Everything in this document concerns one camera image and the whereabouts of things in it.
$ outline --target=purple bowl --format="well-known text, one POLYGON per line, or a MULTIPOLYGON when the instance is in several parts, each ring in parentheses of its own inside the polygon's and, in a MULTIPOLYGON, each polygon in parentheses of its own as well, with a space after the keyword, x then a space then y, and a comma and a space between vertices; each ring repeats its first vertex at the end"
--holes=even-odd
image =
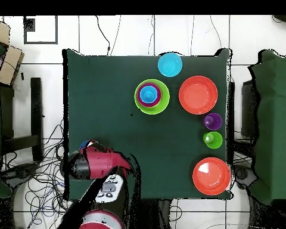
POLYGON ((204 125, 209 130, 217 130, 222 126, 222 117, 217 113, 210 113, 203 119, 204 125))
POLYGON ((155 106, 156 104, 159 103, 159 101, 160 101, 160 99, 161 99, 161 91, 160 91, 160 88, 159 88, 156 84, 154 84, 154 83, 152 83, 152 82, 148 82, 148 83, 142 84, 142 85, 140 86, 140 88, 138 89, 138 92, 136 93, 136 99, 139 101, 140 104, 142 104, 142 105, 145 106, 145 107, 155 106), (143 89, 143 88, 146 87, 146 86, 152 86, 152 87, 154 87, 154 88, 157 90, 157 99, 156 99, 154 102, 149 103, 149 104, 143 102, 142 99, 140 98, 140 91, 141 91, 141 89, 143 89))

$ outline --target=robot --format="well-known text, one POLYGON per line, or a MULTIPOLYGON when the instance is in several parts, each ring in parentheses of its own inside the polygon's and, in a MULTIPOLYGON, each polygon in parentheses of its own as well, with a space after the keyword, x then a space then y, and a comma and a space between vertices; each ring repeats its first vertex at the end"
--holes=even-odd
POLYGON ((83 143, 66 164, 61 162, 60 170, 76 180, 92 180, 92 184, 71 205, 57 229, 127 229, 127 176, 132 169, 121 153, 95 140, 83 143))

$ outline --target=small object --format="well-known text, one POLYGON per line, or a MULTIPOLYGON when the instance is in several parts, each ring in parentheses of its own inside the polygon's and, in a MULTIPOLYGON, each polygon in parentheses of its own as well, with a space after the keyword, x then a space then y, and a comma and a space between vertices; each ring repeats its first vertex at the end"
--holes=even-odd
POLYGON ((162 112, 166 107, 167 105, 169 104, 169 98, 170 98, 170 95, 169 95, 169 89, 167 88, 167 86, 159 81, 159 80, 156 80, 156 79, 148 79, 148 80, 145 80, 143 82, 141 82, 138 87, 136 87, 136 90, 135 90, 135 104, 137 106, 137 108, 140 109, 140 111, 148 114, 148 115, 156 115, 160 112, 162 112), (161 99, 159 101, 159 103, 157 103, 155 106, 152 106, 152 107, 147 107, 147 106, 143 106, 139 101, 138 101, 138 90, 140 89, 140 87, 146 83, 154 83, 155 85, 158 86, 158 88, 160 89, 160 92, 161 92, 161 99))
POLYGON ((209 130, 218 130, 222 126, 222 117, 217 113, 210 113, 203 119, 203 123, 209 130))
POLYGON ((168 78, 178 75, 182 69, 181 57, 174 52, 162 55, 158 61, 158 69, 163 76, 168 78))
POLYGON ((157 90, 153 86, 145 86, 140 91, 140 99, 147 104, 155 102, 157 99, 157 90))
POLYGON ((230 178, 231 172, 228 165, 215 157, 198 162, 192 175, 197 190, 208 196, 224 192, 229 186, 230 178))
POLYGON ((102 185, 102 192, 115 192, 116 191, 116 186, 111 183, 111 182, 108 182, 108 183, 104 183, 102 185))
POLYGON ((216 149, 222 145, 222 135, 218 132, 207 132, 203 135, 203 141, 209 148, 216 149))
POLYGON ((192 76, 179 90, 181 106, 189 113, 200 115, 209 112, 217 102, 215 84, 205 76, 192 76))
POLYGON ((150 82, 150 83, 145 83, 145 84, 143 84, 143 85, 140 86, 140 88, 139 88, 139 90, 138 90, 138 92, 137 92, 137 94, 136 94, 136 98, 138 99, 139 103, 142 104, 143 106, 145 106, 145 107, 152 107, 152 106, 155 106, 156 104, 159 103, 159 101, 160 101, 160 99, 161 99, 161 91, 160 91, 159 87, 158 87, 156 84, 151 83, 151 82, 150 82), (155 100, 154 102, 152 102, 152 103, 145 103, 145 102, 143 102, 142 99, 140 98, 141 90, 142 90, 144 87, 146 87, 146 86, 152 86, 152 87, 154 87, 154 88, 156 89, 156 91, 157 91, 157 98, 156 98, 156 100, 155 100))
POLYGON ((98 197, 95 199, 97 203, 110 203, 117 200, 123 185, 123 178, 120 175, 110 175, 115 177, 116 183, 105 182, 102 185, 102 189, 98 193, 98 197))

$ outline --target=white tile floor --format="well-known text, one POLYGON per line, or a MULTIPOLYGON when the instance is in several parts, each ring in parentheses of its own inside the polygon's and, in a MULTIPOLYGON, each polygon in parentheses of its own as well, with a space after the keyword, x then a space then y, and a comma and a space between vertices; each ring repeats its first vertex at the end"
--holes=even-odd
MULTIPOLYGON (((10 25, 10 44, 23 50, 25 56, 20 67, 24 80, 18 75, 14 98, 15 136, 30 134, 30 78, 41 77, 43 98, 43 135, 47 147, 59 142, 61 132, 57 129, 51 140, 51 132, 63 118, 63 58, 61 50, 71 48, 85 55, 106 55, 108 43, 98 30, 94 16, 58 16, 58 45, 25 45, 23 40, 23 17, 0 17, 10 25)), ((30 35, 40 40, 48 40, 52 34, 49 28, 54 18, 43 22, 46 17, 35 17, 36 33, 30 35)), ((271 15, 237 16, 188 15, 158 16, 154 37, 152 15, 146 16, 101 16, 100 27, 110 41, 112 55, 156 55, 175 51, 184 55, 214 55, 221 48, 233 51, 231 75, 235 81, 235 130, 241 129, 241 86, 251 79, 248 66, 257 63, 257 54, 262 49, 274 49, 278 54, 286 54, 286 23, 276 23, 271 15), (120 29, 113 49, 117 28, 120 29)), ((7 155, 7 161, 14 157, 7 155)), ((11 164, 32 161, 30 149, 18 152, 11 164)), ((36 190, 44 184, 31 180, 30 187, 36 190)), ((27 227, 31 220, 30 205, 24 196, 27 184, 22 185, 15 198, 15 220, 17 225, 27 227)), ((179 199, 173 201, 170 219, 172 229, 247 229, 249 218, 248 197, 236 185, 232 188, 231 200, 179 199)), ((27 193, 28 201, 34 195, 27 193)), ((30 229, 55 229, 61 215, 51 210, 38 214, 30 229)))

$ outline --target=green tablecloth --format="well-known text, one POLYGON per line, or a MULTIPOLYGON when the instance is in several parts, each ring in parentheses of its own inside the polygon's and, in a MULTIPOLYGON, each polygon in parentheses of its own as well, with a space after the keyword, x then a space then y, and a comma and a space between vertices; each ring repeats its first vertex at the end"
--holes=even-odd
MULTIPOLYGON (((228 49, 215 57, 182 56, 180 74, 167 78, 157 68, 159 57, 88 57, 68 49, 70 152, 93 138, 125 155, 132 153, 142 171, 143 199, 229 198, 227 191, 210 197, 195 188, 195 164, 205 157, 225 160, 225 143, 209 149, 203 143, 204 116, 186 112, 178 99, 187 78, 206 76, 218 89, 211 112, 225 118, 228 57, 228 49), (135 105, 135 89, 146 79, 158 79, 170 91, 169 105, 160 114, 144 114, 135 105)), ((224 126, 218 131, 225 137, 224 126)), ((90 183, 70 180, 70 199, 80 198, 90 183)))
POLYGON ((262 62, 252 71, 261 100, 254 164, 259 179, 250 191, 267 205, 275 199, 286 199, 286 58, 266 50, 262 62))

